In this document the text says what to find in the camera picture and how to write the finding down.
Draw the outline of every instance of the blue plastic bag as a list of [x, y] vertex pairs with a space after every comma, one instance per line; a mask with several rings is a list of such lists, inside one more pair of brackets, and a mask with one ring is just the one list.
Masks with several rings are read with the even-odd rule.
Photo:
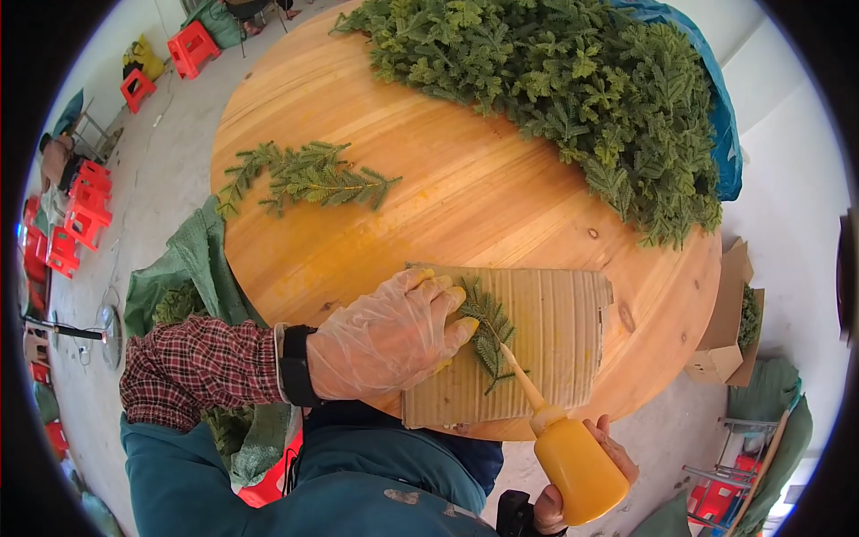
[[722, 69], [716, 56], [710, 50], [710, 45], [704, 39], [701, 30], [695, 26], [689, 17], [675, 8], [651, 0], [609, 0], [616, 8], [634, 8], [631, 16], [647, 23], [673, 22], [679, 30], [689, 37], [689, 42], [701, 55], [704, 67], [713, 79], [713, 105], [710, 122], [716, 128], [716, 147], [712, 151], [713, 158], [719, 165], [719, 200], [734, 201], [740, 195], [742, 188], [743, 157], [740, 153], [740, 134], [737, 132], [737, 118], [734, 107], [728, 96], [728, 88], [722, 76]]

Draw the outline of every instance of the teal sleeve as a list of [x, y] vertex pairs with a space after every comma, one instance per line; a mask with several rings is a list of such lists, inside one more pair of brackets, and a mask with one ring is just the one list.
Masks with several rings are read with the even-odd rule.
[[142, 537], [241, 535], [255, 511], [230, 489], [209, 427], [187, 433], [154, 424], [129, 424], [122, 447], [131, 507]]

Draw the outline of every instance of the wood knot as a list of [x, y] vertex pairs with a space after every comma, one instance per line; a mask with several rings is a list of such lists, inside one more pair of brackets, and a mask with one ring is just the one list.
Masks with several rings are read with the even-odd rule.
[[630, 307], [626, 304], [626, 302], [621, 302], [618, 304], [618, 312], [620, 313], [620, 322], [623, 323], [624, 328], [629, 333], [633, 333], [636, 331], [636, 322], [632, 319], [632, 312], [630, 311]]

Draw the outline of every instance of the hand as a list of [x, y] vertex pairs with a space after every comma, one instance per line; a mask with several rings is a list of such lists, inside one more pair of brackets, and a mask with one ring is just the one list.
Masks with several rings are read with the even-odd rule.
[[308, 335], [308, 368], [324, 400], [363, 399], [405, 390], [433, 374], [478, 327], [471, 317], [445, 328], [466, 299], [450, 276], [398, 272], [375, 293], [339, 308]]
[[[640, 473], [638, 466], [626, 454], [626, 449], [608, 436], [608, 414], [600, 416], [596, 426], [589, 419], [582, 423], [617, 465], [626, 480], [630, 482], [630, 486], [634, 485]], [[561, 491], [555, 485], [549, 485], [543, 489], [537, 501], [534, 502], [534, 528], [543, 535], [556, 534], [564, 529], [566, 524], [564, 523], [563, 506], [564, 500], [561, 498]]]

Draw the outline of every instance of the black watch strap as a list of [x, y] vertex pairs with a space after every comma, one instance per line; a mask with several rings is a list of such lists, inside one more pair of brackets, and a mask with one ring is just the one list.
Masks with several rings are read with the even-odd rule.
[[308, 335], [316, 328], [307, 325], [288, 326], [283, 330], [280, 355], [280, 382], [283, 394], [295, 406], [318, 408], [322, 406], [310, 382], [308, 368]]

